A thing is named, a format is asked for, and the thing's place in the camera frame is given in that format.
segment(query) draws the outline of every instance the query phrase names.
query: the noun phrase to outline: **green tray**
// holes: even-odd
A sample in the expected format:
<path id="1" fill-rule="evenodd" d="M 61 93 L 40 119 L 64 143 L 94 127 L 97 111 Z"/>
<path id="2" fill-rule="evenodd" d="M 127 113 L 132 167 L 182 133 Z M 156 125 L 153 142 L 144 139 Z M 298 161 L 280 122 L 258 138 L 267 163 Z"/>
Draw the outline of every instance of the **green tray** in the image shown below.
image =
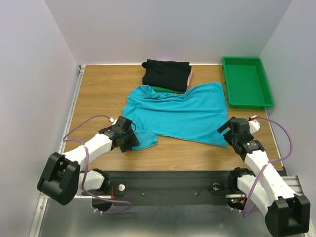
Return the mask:
<path id="1" fill-rule="evenodd" d="M 260 58 L 223 57 L 228 105 L 238 109 L 265 109 L 274 105 Z"/>

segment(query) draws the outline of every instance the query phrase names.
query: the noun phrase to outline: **gray floor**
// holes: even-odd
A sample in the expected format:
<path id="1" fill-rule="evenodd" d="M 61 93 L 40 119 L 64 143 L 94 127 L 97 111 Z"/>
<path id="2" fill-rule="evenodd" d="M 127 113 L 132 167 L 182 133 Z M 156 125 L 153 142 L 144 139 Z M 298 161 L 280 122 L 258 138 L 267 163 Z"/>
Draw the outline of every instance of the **gray floor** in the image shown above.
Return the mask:
<path id="1" fill-rule="evenodd" d="M 260 212 L 244 219 L 224 206 L 136 206 L 110 216 L 93 213 L 91 199 L 61 206 L 49 199 L 41 237 L 270 237 Z"/>

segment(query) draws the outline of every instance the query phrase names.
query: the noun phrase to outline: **black folded cloth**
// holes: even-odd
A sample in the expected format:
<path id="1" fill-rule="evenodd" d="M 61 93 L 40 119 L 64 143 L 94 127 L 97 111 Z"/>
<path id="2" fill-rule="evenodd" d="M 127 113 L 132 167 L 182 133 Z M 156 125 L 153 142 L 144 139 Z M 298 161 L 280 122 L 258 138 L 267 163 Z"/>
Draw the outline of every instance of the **black folded cloth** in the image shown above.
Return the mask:
<path id="1" fill-rule="evenodd" d="M 142 63 L 146 73 L 143 85 L 158 86 L 170 90 L 185 92 L 191 72 L 189 62 L 163 62 L 148 59 Z"/>

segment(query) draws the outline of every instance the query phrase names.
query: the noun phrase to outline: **wooden tabletop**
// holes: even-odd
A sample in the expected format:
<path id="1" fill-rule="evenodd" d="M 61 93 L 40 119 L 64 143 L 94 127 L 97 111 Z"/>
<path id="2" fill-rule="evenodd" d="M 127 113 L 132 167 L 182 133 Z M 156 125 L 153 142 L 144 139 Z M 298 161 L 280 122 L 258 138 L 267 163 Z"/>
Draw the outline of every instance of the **wooden tabletop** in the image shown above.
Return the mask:
<path id="1" fill-rule="evenodd" d="M 221 82 L 224 86 L 222 66 L 193 65 L 190 87 L 208 82 Z M 141 65 L 96 65 L 86 66 L 74 116 L 70 129 L 87 118 L 106 114 L 113 118 L 122 115 L 127 97 L 131 90 L 142 84 L 145 69 Z M 228 117 L 248 118 L 252 115 L 266 116 L 262 110 L 229 109 Z M 265 120 L 255 133 L 255 139 L 266 149 L 270 159 L 278 158 L 276 145 Z M 70 137 L 83 141 L 91 139 L 100 129 L 109 126 L 106 118 L 95 118 Z M 77 147 L 76 142 L 68 142 L 65 151 Z M 274 163 L 281 170 L 280 162 Z M 232 147 L 211 146 L 196 142 L 183 141 L 171 137 L 158 137 L 158 143 L 148 149 L 121 153 L 120 149 L 101 155 L 89 168 L 102 170 L 232 170 L 247 167 Z"/>

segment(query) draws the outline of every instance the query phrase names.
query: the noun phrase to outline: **white wall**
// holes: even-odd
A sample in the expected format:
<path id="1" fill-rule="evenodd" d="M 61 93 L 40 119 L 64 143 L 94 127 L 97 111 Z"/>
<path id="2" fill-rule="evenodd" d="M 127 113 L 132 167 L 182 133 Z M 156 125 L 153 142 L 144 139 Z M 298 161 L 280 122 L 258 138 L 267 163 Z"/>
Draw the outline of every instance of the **white wall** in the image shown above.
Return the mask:
<path id="1" fill-rule="evenodd" d="M 46 0 L 79 64 L 259 56 L 291 0 Z"/>
<path id="2" fill-rule="evenodd" d="M 272 119 L 280 121 L 292 135 L 294 150 L 285 167 L 299 175 L 304 193 L 312 204 L 316 223 L 316 1 L 294 0 L 261 54 L 275 106 Z M 288 140 L 274 127 L 281 154 Z"/>
<path id="3" fill-rule="evenodd" d="M 77 63 L 43 0 L 0 7 L 0 236 L 28 236 L 37 181 L 58 148 Z"/>

